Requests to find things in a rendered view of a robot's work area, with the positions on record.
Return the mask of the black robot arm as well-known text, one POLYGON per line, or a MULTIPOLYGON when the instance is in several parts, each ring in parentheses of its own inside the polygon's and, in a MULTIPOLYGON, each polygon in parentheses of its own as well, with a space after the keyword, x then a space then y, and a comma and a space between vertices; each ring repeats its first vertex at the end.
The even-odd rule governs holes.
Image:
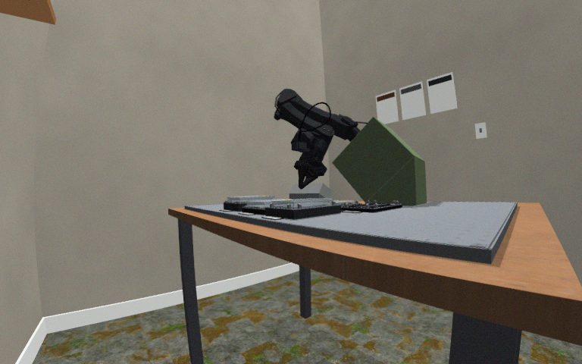
POLYGON ((278 121, 282 118, 282 120, 290 122, 295 127, 297 127, 295 124, 299 126, 299 128, 297 127, 299 130, 291 141, 292 150, 302 152, 299 160, 314 157, 318 157, 321 160, 321 156, 326 154, 333 135, 351 142, 360 132, 357 128, 358 123, 347 116, 331 114, 329 120, 330 113, 315 106, 308 113, 312 105, 299 98, 296 91, 292 89, 284 89, 282 91, 277 100, 277 107, 279 107, 277 109, 280 114, 276 110, 274 119, 278 121), (308 115, 306 116, 307 113, 308 115), (302 125, 304 117, 305 120, 302 125), (321 126, 325 122, 327 123, 321 126), (301 125, 302 135, 299 137, 301 125), (316 127, 319 128, 315 129, 316 127), (304 130, 311 131, 303 132, 304 130))

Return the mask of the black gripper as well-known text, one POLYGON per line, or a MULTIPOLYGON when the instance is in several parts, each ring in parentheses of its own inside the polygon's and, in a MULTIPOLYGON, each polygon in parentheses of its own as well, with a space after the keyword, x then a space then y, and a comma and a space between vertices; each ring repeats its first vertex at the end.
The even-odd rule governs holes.
POLYGON ((327 168, 322 163, 323 158, 324 158, 324 156, 322 155, 321 161, 318 157, 307 158, 307 159, 296 161, 294 168, 296 170, 298 170, 298 173, 299 173, 299 188, 300 189, 303 189, 304 187, 306 187, 313 180, 317 179, 318 176, 324 176, 327 168), (305 179, 305 181, 304 181, 304 179, 305 179))

